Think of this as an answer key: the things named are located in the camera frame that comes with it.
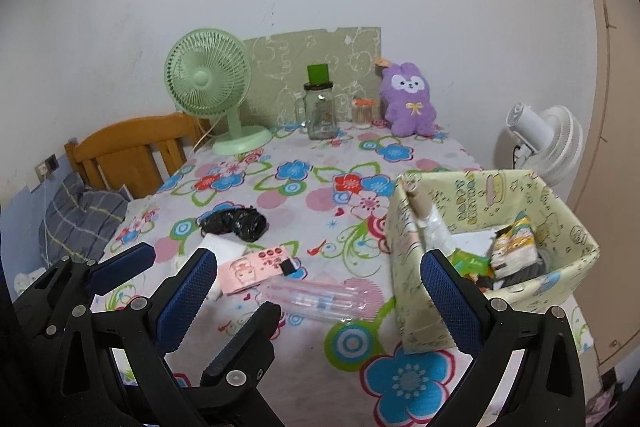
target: green fan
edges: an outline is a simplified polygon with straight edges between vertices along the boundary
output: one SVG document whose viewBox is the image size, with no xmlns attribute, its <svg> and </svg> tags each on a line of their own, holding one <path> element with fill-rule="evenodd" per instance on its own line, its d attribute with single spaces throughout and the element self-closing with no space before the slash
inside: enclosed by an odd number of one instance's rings
<svg viewBox="0 0 640 427">
<path fill-rule="evenodd" d="M 271 140 L 264 127 L 240 123 L 238 106 L 250 81 L 251 65 L 244 44 L 213 28 L 186 34 L 171 49 L 164 65 L 166 88 L 185 113 L 211 120 L 226 116 L 229 131 L 216 136 L 213 145 L 213 152 L 223 156 L 252 151 Z"/>
</svg>

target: purple plush toy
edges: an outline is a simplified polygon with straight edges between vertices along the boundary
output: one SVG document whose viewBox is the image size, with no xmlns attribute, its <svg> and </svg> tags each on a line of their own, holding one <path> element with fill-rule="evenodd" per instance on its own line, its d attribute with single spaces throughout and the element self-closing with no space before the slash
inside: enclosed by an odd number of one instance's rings
<svg viewBox="0 0 640 427">
<path fill-rule="evenodd" d="M 429 101 L 429 85 L 415 64 L 392 64 L 382 74 L 380 97 L 386 103 L 385 120 L 396 136 L 436 133 L 436 110 Z"/>
</svg>

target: yellow bow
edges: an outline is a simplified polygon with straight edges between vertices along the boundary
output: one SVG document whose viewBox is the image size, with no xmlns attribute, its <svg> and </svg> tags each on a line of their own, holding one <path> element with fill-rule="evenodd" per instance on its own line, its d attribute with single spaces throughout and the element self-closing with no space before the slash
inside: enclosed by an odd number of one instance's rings
<svg viewBox="0 0 640 427">
<path fill-rule="evenodd" d="M 411 109 L 411 114 L 421 114 L 422 102 L 407 102 L 404 107 Z"/>
</svg>

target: fan stand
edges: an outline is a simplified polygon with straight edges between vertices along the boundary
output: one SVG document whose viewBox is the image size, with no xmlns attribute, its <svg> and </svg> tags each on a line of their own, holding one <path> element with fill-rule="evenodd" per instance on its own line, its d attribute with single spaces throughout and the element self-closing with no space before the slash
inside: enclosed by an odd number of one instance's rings
<svg viewBox="0 0 640 427">
<path fill-rule="evenodd" d="M 219 156 L 234 156 L 253 151 L 268 144 L 273 135 L 261 125 L 242 126 L 237 109 L 226 114 L 229 131 L 216 136 L 212 152 Z"/>
</svg>

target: floral tablecloth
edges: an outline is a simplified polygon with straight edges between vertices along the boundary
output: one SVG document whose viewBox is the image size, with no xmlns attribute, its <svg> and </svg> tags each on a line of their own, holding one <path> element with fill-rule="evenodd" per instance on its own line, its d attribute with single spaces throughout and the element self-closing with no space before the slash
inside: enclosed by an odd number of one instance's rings
<svg viewBox="0 0 640 427">
<path fill-rule="evenodd" d="M 383 235 L 388 198 L 402 172 L 480 167 L 443 132 L 399 139 L 383 121 L 376 123 L 367 131 L 347 126 L 322 142 L 295 129 L 274 130 L 265 147 L 236 157 L 200 150 L 158 194 L 132 205 L 133 215 L 106 248 L 105 259 L 146 241 L 156 248 L 156 263 L 95 299 L 92 309 L 113 310 L 136 295 L 151 295 L 200 243 L 199 219 L 221 208 L 256 206 L 270 227 L 252 248 L 284 245 L 297 267 L 290 277 L 346 282 L 370 290 L 375 302 L 370 314 L 348 325 L 282 316 L 273 336 L 276 359 L 259 387 L 272 409 L 287 426 L 427 423 L 470 357 L 456 349 L 421 355 L 402 350 Z M 257 308 L 256 294 L 251 289 L 204 302 L 180 349 L 166 357 L 182 384 L 198 384 Z M 565 308 L 580 350 L 591 346 L 575 300 Z M 484 425 L 500 410 L 521 356 L 513 355 Z M 123 352 L 116 358 L 125 380 L 133 382 Z"/>
</svg>

